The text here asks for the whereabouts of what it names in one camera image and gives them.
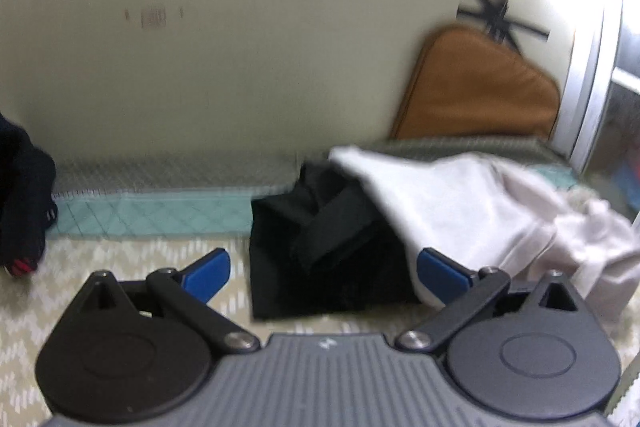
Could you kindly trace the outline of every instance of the white cloth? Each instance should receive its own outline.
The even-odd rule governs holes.
[[[597,197],[578,212],[570,194],[515,162],[465,153],[424,163],[355,147],[329,158],[361,180],[404,242],[415,291],[428,304],[442,305],[417,280],[425,247],[472,270],[498,266],[528,280],[560,269],[609,331],[640,282],[640,241],[625,217]]]

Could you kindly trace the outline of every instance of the black cloth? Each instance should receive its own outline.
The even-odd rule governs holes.
[[[0,115],[0,264],[12,275],[35,270],[44,253],[45,231],[58,217],[55,177],[51,156]]]
[[[254,318],[418,302],[402,242],[359,181],[329,162],[304,164],[292,191],[252,211]]]

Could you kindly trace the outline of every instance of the white logo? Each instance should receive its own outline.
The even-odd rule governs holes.
[[[331,349],[332,347],[337,346],[338,343],[329,337],[322,339],[318,342],[318,346],[322,347],[322,349]]]

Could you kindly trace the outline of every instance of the gray ribbed plate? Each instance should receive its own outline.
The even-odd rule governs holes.
[[[84,425],[54,417],[47,427]],[[533,424],[504,419],[473,405],[450,387],[433,359],[400,353],[389,347],[382,335],[273,335],[268,346],[257,353],[224,358],[211,380],[186,404],[154,420],[128,425],[498,427]],[[609,426],[596,413],[556,425]]]

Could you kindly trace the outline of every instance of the wall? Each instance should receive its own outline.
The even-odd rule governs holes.
[[[460,1],[474,4],[0,0],[0,110],[57,160],[378,139],[422,36]],[[166,26],[141,28],[140,9],[159,4]],[[574,31],[566,5],[510,9],[551,29],[548,42],[517,35],[561,85]]]

